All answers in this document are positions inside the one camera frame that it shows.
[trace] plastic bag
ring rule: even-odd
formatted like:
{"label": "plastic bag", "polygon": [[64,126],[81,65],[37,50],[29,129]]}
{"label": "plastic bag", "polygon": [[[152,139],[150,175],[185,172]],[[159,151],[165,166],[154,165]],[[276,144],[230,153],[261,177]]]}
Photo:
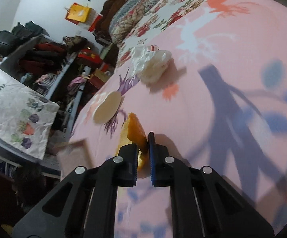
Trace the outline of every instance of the plastic bag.
{"label": "plastic bag", "polygon": [[168,68],[171,57],[171,52],[159,50],[157,46],[137,45],[131,52],[130,73],[137,75],[146,85],[156,83]]}

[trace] bed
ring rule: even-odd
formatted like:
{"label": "bed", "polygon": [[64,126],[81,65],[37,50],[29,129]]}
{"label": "bed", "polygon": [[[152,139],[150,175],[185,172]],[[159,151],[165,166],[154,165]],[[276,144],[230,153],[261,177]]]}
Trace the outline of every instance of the bed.
{"label": "bed", "polygon": [[[173,60],[150,87],[129,75],[130,49],[157,45]],[[194,168],[210,165],[273,226],[287,224],[287,8],[273,0],[160,0],[120,46],[100,89],[124,99],[105,125],[82,109],[71,141],[86,139],[94,167],[113,157],[125,116]],[[170,192],[120,188],[115,237],[172,237]]]}

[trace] pink cloth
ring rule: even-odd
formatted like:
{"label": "pink cloth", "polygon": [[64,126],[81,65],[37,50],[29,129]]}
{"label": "pink cloth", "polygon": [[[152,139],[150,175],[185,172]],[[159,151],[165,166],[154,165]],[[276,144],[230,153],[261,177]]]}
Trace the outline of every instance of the pink cloth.
{"label": "pink cloth", "polygon": [[[136,113],[146,135],[192,167],[226,176],[278,233],[287,223],[287,8],[208,0],[149,44],[173,55],[159,82],[129,78],[127,61],[99,91],[122,93],[117,115],[94,125],[89,102],[71,140],[86,138],[99,166],[114,156],[126,114]],[[172,237],[169,188],[140,177],[119,189],[115,237]]]}

